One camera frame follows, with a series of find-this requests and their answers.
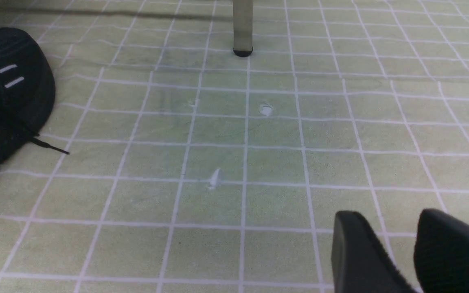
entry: table leg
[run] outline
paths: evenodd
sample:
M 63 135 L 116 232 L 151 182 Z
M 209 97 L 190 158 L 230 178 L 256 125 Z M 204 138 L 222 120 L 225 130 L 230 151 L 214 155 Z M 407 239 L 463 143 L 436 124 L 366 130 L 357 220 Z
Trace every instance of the table leg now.
M 253 52 L 253 0 L 233 0 L 233 51 L 238 57 Z

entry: tiled floor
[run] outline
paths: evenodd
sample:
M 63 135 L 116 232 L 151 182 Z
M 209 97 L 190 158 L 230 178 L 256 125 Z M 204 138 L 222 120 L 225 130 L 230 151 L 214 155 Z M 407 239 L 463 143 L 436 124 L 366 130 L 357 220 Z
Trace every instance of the tiled floor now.
M 469 0 L 255 6 L 241 59 L 229 22 L 145 17 L 226 0 L 0 1 L 55 69 L 43 137 L 71 152 L 0 170 L 0 293 L 330 293 L 343 209 L 418 286 L 420 210 L 469 223 Z

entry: white mark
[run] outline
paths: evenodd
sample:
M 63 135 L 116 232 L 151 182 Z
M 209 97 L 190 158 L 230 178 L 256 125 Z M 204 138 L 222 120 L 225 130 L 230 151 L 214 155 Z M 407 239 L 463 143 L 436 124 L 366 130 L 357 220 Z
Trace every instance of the white mark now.
M 219 168 L 215 170 L 211 176 L 211 179 L 209 179 L 209 190 L 212 190 L 220 185 L 220 180 L 222 180 L 222 170 Z
M 16 67 L 17 67 L 17 65 L 15 65 L 15 64 L 8 65 L 7 67 L 1 68 L 0 73 L 7 72 L 8 70 L 11 70 L 12 68 L 16 68 Z
M 260 104 L 259 111 L 260 114 L 269 117 L 270 115 L 272 115 L 272 106 L 267 103 L 262 103 Z
M 14 79 L 13 81 L 7 83 L 5 87 L 8 89 L 9 87 L 13 87 L 14 85 L 17 85 L 21 81 L 24 81 L 24 77 L 19 77 L 19 78 Z

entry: black shoe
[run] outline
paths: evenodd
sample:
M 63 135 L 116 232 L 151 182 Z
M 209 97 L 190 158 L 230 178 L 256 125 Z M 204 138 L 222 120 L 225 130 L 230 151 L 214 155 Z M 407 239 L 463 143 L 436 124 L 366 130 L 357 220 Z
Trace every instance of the black shoe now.
M 0 28 L 0 164 L 27 142 L 67 154 L 36 139 L 54 100 L 54 76 L 39 45 L 22 30 Z

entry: white grout line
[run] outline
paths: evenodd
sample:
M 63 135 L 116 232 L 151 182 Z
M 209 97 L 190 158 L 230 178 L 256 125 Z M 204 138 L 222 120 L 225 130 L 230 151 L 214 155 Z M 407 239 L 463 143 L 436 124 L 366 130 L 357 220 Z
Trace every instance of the white grout line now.
M 99 78 L 102 78 L 102 75 L 104 73 L 104 68 L 101 68 L 101 71 L 99 73 Z M 95 93 L 97 92 L 97 88 L 99 87 L 99 82 L 97 82 L 95 84 L 95 87 L 93 89 L 93 92 L 92 94 L 90 95 L 89 99 L 88 99 L 88 102 L 86 102 L 86 106 L 89 107 L 92 100 L 93 100 L 93 97 L 95 96 Z M 79 118 L 79 121 L 77 122 L 77 125 L 76 125 L 76 128 L 73 130 L 73 133 L 72 133 L 72 136 L 71 136 L 71 141 L 69 141 L 66 145 L 66 149 L 68 150 L 72 144 L 72 141 L 73 139 L 75 139 L 76 135 L 77 135 L 77 132 L 79 132 L 79 129 L 81 127 L 81 124 L 84 120 L 84 117 L 86 116 L 86 113 L 88 111 L 84 111 L 81 115 L 81 117 Z M 5 261 L 5 264 L 3 265 L 3 268 L 1 269 L 0 271 L 0 283 L 1 283 L 1 279 L 2 279 L 2 275 L 6 272 L 6 270 L 8 269 L 8 267 L 10 266 L 15 254 L 17 253 L 17 250 L 19 249 L 19 247 L 21 246 L 21 243 L 22 241 L 24 240 L 25 236 L 26 236 L 26 233 L 28 232 L 28 229 L 30 228 L 30 224 L 32 223 L 32 221 L 30 219 L 33 219 L 35 217 L 35 213 L 37 212 L 37 209 L 39 208 L 39 204 L 41 203 L 41 199 L 43 199 L 46 191 L 48 190 L 48 188 L 50 187 L 50 184 L 52 183 L 52 181 L 54 180 L 54 177 L 57 173 L 57 171 L 59 170 L 59 168 L 61 167 L 61 164 L 63 163 L 63 160 L 66 158 L 66 155 L 65 154 L 62 154 L 61 157 L 59 158 L 59 160 L 57 161 L 57 164 L 54 168 L 54 170 L 52 171 L 52 174 L 50 174 L 50 176 L 48 177 L 48 181 L 46 182 L 46 185 L 44 186 L 43 190 L 41 191 L 41 193 L 39 194 L 39 197 L 37 198 L 35 204 L 34 204 L 34 207 L 32 208 L 32 211 L 30 212 L 30 217 L 28 219 L 28 221 L 26 221 L 26 224 L 24 225 L 24 228 L 23 230 L 21 231 L 21 234 L 19 235 L 19 238 L 17 239 L 17 241 L 15 242 L 13 248 L 11 249 L 11 252 L 8 254 L 8 257 Z
M 437 186 L 437 184 L 434 180 L 434 177 L 432 176 L 432 173 L 430 172 L 430 169 L 428 168 L 428 165 L 426 165 L 425 158 L 422 155 L 421 149 L 419 148 L 419 144 L 417 143 L 417 139 L 415 139 L 415 135 L 413 134 L 412 129 L 410 128 L 410 126 L 408 125 L 408 123 L 406 121 L 406 115 L 404 115 L 403 108 L 402 108 L 401 103 L 399 102 L 399 99 L 397 97 L 396 87 L 395 87 L 393 81 L 390 81 L 390 87 L 392 88 L 392 91 L 394 93 L 394 97 L 396 98 L 396 103 L 397 103 L 399 111 L 401 112 L 401 115 L 403 117 L 403 122 L 405 123 L 406 130 L 408 130 L 410 138 L 412 139 L 412 143 L 414 143 L 415 150 L 417 152 L 417 155 L 419 156 L 419 160 L 421 161 L 421 164 L 422 164 L 423 169 L 426 173 L 426 176 L 430 180 L 430 183 L 432 184 L 432 187 L 435 190 L 435 194 L 437 195 L 437 200 L 439 202 L 439 205 L 441 206 L 442 210 L 445 213 L 448 213 L 448 208 L 446 208 L 445 202 L 443 201 L 443 198 L 441 197 L 441 193 L 439 192 L 439 188 L 438 188 L 438 186 Z
M 450 43 L 450 41 L 448 40 L 448 38 L 446 37 L 445 33 L 443 33 L 443 30 L 441 30 L 441 27 L 438 26 L 436 24 L 436 22 L 434 21 L 434 19 L 432 18 L 432 16 L 430 15 L 430 13 L 428 13 L 428 10 L 426 9 L 426 6 L 423 4 L 423 2 L 421 0 L 417 0 L 419 2 L 419 4 L 421 4 L 422 8 L 424 9 L 425 13 L 426 13 L 426 16 L 428 16 L 428 19 L 432 22 L 432 24 L 434 25 L 435 28 L 437 28 L 437 30 L 439 31 L 439 33 L 441 34 L 441 36 L 443 37 L 443 39 L 445 39 L 446 43 L 450 46 L 450 48 L 453 50 L 453 52 L 456 54 L 457 58 L 459 59 L 459 61 L 462 63 L 462 65 L 464 66 L 464 68 L 466 70 L 469 71 L 469 66 L 466 64 L 466 62 L 464 61 L 464 59 L 462 59 L 461 55 L 457 52 L 457 49 Z
M 181 5 L 182 5 L 182 0 L 179 0 L 175 13 L 178 12 Z M 173 20 L 171 21 L 171 24 L 169 25 L 169 29 L 168 29 L 166 38 L 164 39 L 164 48 L 162 49 L 162 52 L 160 53 L 160 56 L 158 58 L 155 69 L 158 68 L 158 66 L 160 65 L 160 62 L 162 61 L 162 58 L 164 56 L 164 49 L 167 45 L 169 35 L 171 33 L 173 25 L 175 25 L 175 20 L 176 19 L 173 18 Z M 210 35 L 207 36 L 206 46 L 209 46 L 209 37 L 210 37 Z M 206 60 L 207 60 L 207 50 L 205 50 L 205 52 L 204 52 L 204 58 L 202 60 L 202 68 L 205 68 Z M 162 265 L 160 267 L 160 272 L 158 274 L 158 282 L 157 282 L 156 293 L 162 293 L 162 286 L 164 285 L 164 275 L 166 274 L 166 269 L 167 269 L 168 260 L 169 260 L 169 252 L 171 251 L 171 243 L 173 241 L 173 234 L 175 232 L 175 223 L 177 221 L 178 207 L 179 207 L 179 204 L 180 204 L 180 197 L 182 195 L 182 188 L 183 188 L 183 185 L 184 185 L 184 178 L 186 177 L 186 167 L 187 167 L 187 164 L 188 164 L 190 144 L 191 144 L 191 139 L 193 137 L 193 130 L 194 130 L 194 125 L 195 125 L 195 120 L 196 120 L 196 114 L 197 114 L 197 110 L 198 110 L 198 107 L 199 107 L 199 97 L 200 97 L 200 92 L 201 92 L 201 85 L 202 85 L 202 74 L 199 74 L 197 95 L 195 96 L 195 103 L 194 103 L 194 107 L 193 107 L 193 115 L 191 117 L 191 123 L 190 123 L 190 126 L 189 126 L 189 134 L 188 134 L 188 140 L 187 140 L 188 145 L 186 146 L 186 150 L 184 152 L 184 159 L 182 160 L 180 180 L 179 180 L 179 183 L 178 183 L 177 195 L 175 196 L 175 204 L 173 206 L 173 213 L 171 215 L 171 224 L 169 226 L 169 232 L 168 232 L 168 238 L 167 238 L 167 241 L 166 241 L 166 247 L 164 248 L 164 256 L 162 257 Z
M 247 57 L 247 80 L 245 82 L 245 124 L 243 135 L 243 173 L 242 173 L 242 205 L 240 209 L 240 258 L 238 267 L 238 293 L 244 292 L 243 282 L 245 274 L 245 216 L 246 216 L 246 202 L 247 202 L 247 157 L 249 152 L 249 89 L 251 87 L 251 56 Z
M 370 38 L 370 34 L 368 33 L 368 30 L 366 29 L 366 26 L 363 23 L 363 19 L 361 18 L 361 13 L 359 11 L 359 7 L 357 7 L 357 4 L 354 2 L 354 0 L 351 0 L 351 2 L 354 5 L 355 11 L 357 13 L 357 18 L 359 18 L 359 22 L 361 23 L 361 27 L 365 31 L 368 42 L 370 43 L 370 46 L 372 47 L 372 51 L 374 52 L 374 57 L 376 58 L 376 61 L 379 65 L 379 68 L 381 69 L 381 74 L 383 75 L 383 78 L 388 79 L 387 74 L 385 72 L 385 69 L 383 68 L 383 64 L 381 63 L 381 59 L 379 59 L 379 56 L 377 55 L 376 47 L 374 46 L 374 43 L 373 43 L 372 39 Z
M 145 5 L 147 1 L 145 0 L 144 2 L 142 2 L 142 4 L 140 5 L 139 7 L 139 11 L 142 10 L 142 7 Z M 135 24 L 135 21 L 136 21 L 136 17 L 134 17 L 134 19 L 132 20 L 131 22 L 131 26 L 130 27 L 133 27 L 134 24 Z M 123 38 L 123 42 L 125 41 L 126 37 L 128 35 L 128 32 L 126 32 L 124 38 Z M 117 52 L 116 52 L 116 55 L 115 55 L 115 58 L 117 57 L 117 54 L 120 52 L 121 50 L 121 47 L 119 47 L 117 49 Z M 152 81 L 152 78 L 153 78 L 153 72 L 150 73 L 149 75 L 149 82 Z M 142 119 L 142 111 L 144 111 L 145 109 L 145 106 L 146 106 L 146 103 L 147 103 L 147 99 L 149 97 L 149 90 L 150 90 L 150 86 L 147 86 L 147 89 L 146 89 L 146 93 L 145 93 L 145 98 L 144 100 L 142 101 L 142 105 L 141 105 L 141 111 L 140 113 L 138 113 L 137 115 L 137 118 L 136 118 L 136 121 L 135 121 L 135 124 L 134 124 L 134 127 L 132 129 L 132 132 L 130 134 L 130 138 L 128 140 L 128 144 L 126 145 L 126 148 L 123 152 L 123 155 L 122 155 L 122 158 L 121 158 L 121 161 L 119 163 L 119 167 L 117 168 L 117 171 L 116 171 L 116 174 L 115 174 L 115 178 L 113 180 L 113 184 L 112 184 L 112 188 L 110 189 L 110 193 L 108 194 L 108 197 L 106 199 L 106 203 L 104 205 L 104 208 L 103 208 L 103 211 L 101 213 L 101 218 L 99 220 L 99 224 L 97 225 L 97 228 L 95 229 L 95 234 L 93 235 L 93 238 L 92 238 L 92 241 L 90 243 L 90 247 L 88 249 L 88 253 L 86 255 L 86 258 L 84 260 L 84 263 L 83 263 L 83 266 L 82 266 L 82 269 L 80 271 L 80 274 L 79 274 L 79 277 L 80 279 L 77 281 L 76 285 L 75 285 L 75 288 L 73 289 L 73 293 L 79 293 L 80 292 L 80 289 L 81 289 L 81 285 L 82 285 L 82 279 L 84 278 L 84 276 L 86 275 L 86 270 L 88 269 L 88 266 L 90 265 L 90 261 L 92 259 L 92 256 L 93 256 L 93 252 L 95 251 L 95 246 L 97 245 L 97 241 L 99 240 L 99 234 L 101 233 L 101 230 L 102 230 L 102 221 L 105 221 L 106 219 L 106 214 L 108 212 L 108 209 L 110 208 L 110 204 L 112 202 L 112 199 L 113 199 L 113 195 L 115 194 L 115 190 L 117 188 L 117 184 L 119 182 L 119 178 L 121 176 L 121 173 L 123 171 L 123 167 L 124 167 L 124 164 L 125 164 L 125 161 L 126 161 L 126 158 L 128 157 L 128 152 L 131 148 L 131 145 L 132 145 L 132 141 L 134 140 L 135 138 L 135 134 L 136 134 L 136 131 L 137 131 L 137 128 L 138 128 L 138 124 L 140 124 L 140 120 Z
M 343 91 L 346 92 L 346 81 L 344 79 L 342 80 L 342 84 L 343 84 Z M 354 114 L 352 112 L 352 107 L 350 106 L 350 100 L 348 99 L 348 95 L 345 96 L 345 99 L 346 99 L 346 105 L 348 107 L 348 113 L 350 114 L 350 118 L 353 119 Z M 361 156 L 361 161 L 363 161 L 363 167 L 365 168 L 366 178 L 368 181 L 368 185 L 370 186 L 370 192 L 372 193 L 372 199 L 374 200 L 374 206 L 376 207 L 376 212 L 379 218 L 379 223 L 381 224 L 381 230 L 385 234 L 384 236 L 385 236 L 385 244 L 387 246 L 386 247 L 387 252 L 390 255 L 390 258 L 392 259 L 393 263 L 396 264 L 396 259 L 394 258 L 392 246 L 390 245 L 390 239 L 386 235 L 387 227 L 385 225 L 385 219 L 383 218 L 383 214 L 381 213 L 381 208 L 379 206 L 379 201 L 377 199 L 377 195 L 376 195 L 377 188 L 374 187 L 374 184 L 372 182 L 372 176 L 370 175 L 370 170 L 368 169 L 368 164 L 365 158 L 365 153 L 363 152 L 363 145 L 361 144 L 361 139 L 359 138 L 359 132 L 357 131 L 357 125 L 355 121 L 352 122 L 352 126 L 354 128 L 354 135 L 356 137 L 357 145 L 359 147 L 359 155 Z
M 408 35 L 406 34 L 406 32 L 404 31 L 404 28 L 403 28 L 403 25 L 399 22 L 399 19 L 397 18 L 397 15 L 396 15 L 396 12 L 394 11 L 392 5 L 390 2 L 388 1 L 385 1 L 385 3 L 388 5 L 388 7 L 390 8 L 390 11 L 392 13 L 392 16 L 394 18 L 394 20 L 396 21 L 396 24 L 399 26 L 399 29 L 401 30 L 401 32 L 403 33 L 403 36 L 405 38 L 405 41 L 407 41 L 410 45 L 410 48 L 412 48 L 412 51 L 414 52 L 415 56 L 417 59 L 419 59 L 419 62 L 421 63 L 421 66 L 424 68 L 426 74 L 433 80 L 433 81 L 436 81 L 435 80 L 435 77 L 432 76 L 432 74 L 430 73 L 430 71 L 428 71 L 428 68 L 426 68 L 425 66 L 425 63 L 423 62 L 423 59 L 421 58 L 421 56 L 419 56 L 419 53 L 417 52 L 417 50 L 415 49 L 413 43 L 410 41 L 410 38 L 408 37 Z
M 448 101 L 446 100 L 446 98 L 443 94 L 443 85 L 441 84 L 441 82 L 438 82 L 438 87 L 439 87 L 439 92 L 441 93 L 441 95 L 443 97 L 443 101 L 445 102 L 446 108 L 448 108 L 448 111 L 450 112 L 450 115 L 452 115 L 452 118 L 454 118 L 454 120 L 459 124 L 459 127 L 461 128 L 461 131 L 462 131 L 464 137 L 466 138 L 466 140 L 469 143 L 469 135 L 468 135 L 467 131 L 464 129 L 464 127 L 462 125 L 460 125 L 459 119 L 455 115 L 454 110 L 452 110 L 452 108 L 448 104 Z
M 296 77 L 296 73 L 295 73 L 296 70 L 294 67 L 294 56 L 292 54 L 292 37 L 291 37 L 291 29 L 290 29 L 290 24 L 289 24 L 289 14 L 287 11 L 287 0 L 283 0 L 283 5 L 285 6 L 285 18 L 287 19 L 287 35 L 289 39 L 290 62 L 291 62 L 292 72 L 294 75 L 294 91 L 295 91 L 294 98 L 296 100 L 296 112 L 298 113 L 298 118 L 297 118 L 298 119 L 298 131 L 300 132 L 300 144 L 301 144 L 301 153 L 302 153 L 302 161 L 303 161 L 303 176 L 305 176 L 305 192 L 307 195 L 307 205 L 309 207 L 309 223 L 311 225 L 314 261 L 316 264 L 316 275 L 318 276 L 318 282 L 320 283 L 320 293 L 324 293 L 325 288 L 323 287 L 323 284 L 324 284 L 323 270 L 322 270 L 322 263 L 321 263 L 321 257 L 320 257 L 320 247 L 318 246 L 318 234 L 316 232 L 316 221 L 314 219 L 314 208 L 312 204 L 311 188 L 309 187 L 310 175 L 309 175 L 309 167 L 307 165 L 307 155 L 305 153 L 305 138 L 303 136 L 303 126 L 302 126 L 301 111 L 300 111 L 300 98 L 298 96 L 298 78 Z

